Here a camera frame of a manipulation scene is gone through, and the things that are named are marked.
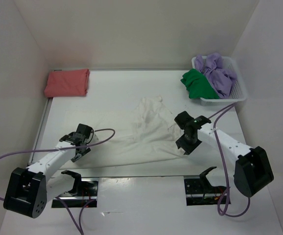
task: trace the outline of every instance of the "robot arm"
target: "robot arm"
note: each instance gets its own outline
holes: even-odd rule
[[[45,155],[40,161],[25,169],[16,168],[10,177],[3,207],[32,218],[38,217],[48,201],[68,191],[76,194],[81,184],[81,175],[64,170],[61,175],[51,178],[63,164],[80,159],[90,148],[87,145],[94,138],[91,127],[79,124],[76,132],[63,136],[55,148],[58,151]]]
[[[175,122],[184,130],[176,145],[184,149],[185,154],[190,154],[201,142],[218,149],[213,125],[208,118],[192,118],[184,111],[175,118]],[[242,144],[221,130],[216,132],[224,155],[235,166],[234,183],[243,195],[252,197],[273,181],[274,176],[264,149]]]

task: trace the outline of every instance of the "purple cloth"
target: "purple cloth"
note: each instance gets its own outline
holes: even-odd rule
[[[208,55],[205,67],[201,55],[196,57],[194,64],[195,69],[205,75],[221,99],[230,96],[237,80],[237,74],[234,71],[223,69],[223,59],[219,53]]]

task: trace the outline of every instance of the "laundry basket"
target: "laundry basket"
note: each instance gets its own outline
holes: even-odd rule
[[[206,56],[202,57],[204,60],[204,64],[206,62]],[[247,90],[245,87],[245,83],[243,81],[243,78],[240,74],[240,71],[237,67],[236,62],[228,57],[228,56],[223,56],[223,68],[224,69],[229,69],[237,74],[237,80],[236,83],[232,89],[231,95],[227,99],[201,99],[201,104],[202,105],[212,105],[212,104],[229,104],[229,103],[234,103],[234,102],[239,102],[239,101],[244,101],[247,99]],[[192,67],[195,68],[195,61],[196,57],[192,58],[191,63]]]

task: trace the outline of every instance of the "white table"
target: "white table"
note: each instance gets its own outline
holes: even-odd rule
[[[222,106],[201,106],[190,100],[179,81],[186,71],[93,71],[86,97],[54,98],[46,112],[36,148],[53,148],[66,134],[66,112],[129,111],[141,98],[161,95],[164,105],[175,116],[186,110],[191,116],[210,116]],[[228,112],[218,127],[245,142],[235,110]],[[44,154],[35,154],[33,162]],[[241,218],[221,217],[216,206],[186,206],[183,175],[197,175],[217,166],[213,177],[223,175],[216,150],[201,144],[188,158],[127,166],[74,170],[83,177],[99,180],[97,208],[85,209],[85,234],[283,234],[267,187],[254,197],[249,211]],[[243,211],[246,199],[232,184],[231,213]],[[80,209],[72,209],[75,215]],[[47,206],[37,219],[8,211],[0,235],[77,234],[65,209]]]

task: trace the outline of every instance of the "cloth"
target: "cloth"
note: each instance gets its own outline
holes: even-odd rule
[[[208,55],[204,66],[201,55],[194,61],[195,69],[203,73],[221,99],[228,98],[237,80],[234,71],[223,69],[223,59],[219,53]]]
[[[61,169],[132,165],[186,157],[175,144],[181,136],[181,130],[174,122],[175,116],[162,104],[160,96],[143,98],[132,111],[68,111],[61,135],[71,132],[79,123],[95,130],[114,128],[116,135],[106,143],[92,147],[78,161],[68,161]],[[101,141],[111,132],[96,134]]]
[[[48,77],[45,96],[85,96],[88,88],[89,70],[53,71]]]
[[[181,82],[186,86],[186,90],[189,91],[189,97],[191,99],[219,99],[219,96],[206,77],[195,69],[185,73]]]

